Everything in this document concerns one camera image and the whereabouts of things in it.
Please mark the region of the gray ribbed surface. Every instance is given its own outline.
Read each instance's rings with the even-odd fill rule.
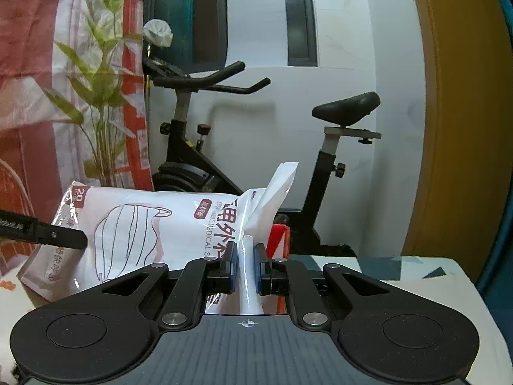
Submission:
[[[255,323],[246,328],[246,320]],[[42,382],[30,379],[28,385]],[[203,316],[164,334],[134,370],[105,385],[385,385],[350,365],[324,333],[288,316]]]

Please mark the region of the mask illustration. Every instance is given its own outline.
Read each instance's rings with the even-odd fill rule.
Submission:
[[[94,231],[94,264],[100,283],[127,274],[162,257],[158,219],[167,208],[125,204],[113,208]]]

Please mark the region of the orange mark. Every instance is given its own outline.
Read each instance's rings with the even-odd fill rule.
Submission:
[[[0,281],[0,288],[8,289],[9,291],[14,291],[16,288],[16,284],[11,281]]]

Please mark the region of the wooden panel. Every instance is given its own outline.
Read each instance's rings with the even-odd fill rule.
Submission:
[[[403,254],[476,280],[513,167],[513,53],[498,0],[416,0],[426,65],[421,174]]]

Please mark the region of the red label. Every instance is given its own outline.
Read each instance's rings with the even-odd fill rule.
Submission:
[[[210,206],[211,205],[212,205],[212,201],[211,200],[209,200],[207,198],[203,198],[201,200],[201,203],[199,203],[198,208],[194,212],[194,218],[196,218],[198,220],[202,220],[205,217],[207,217],[207,213],[210,210]]]
[[[71,188],[71,198],[73,198],[75,208],[84,208],[84,201],[86,200],[86,193],[89,188],[91,187],[82,185]]]

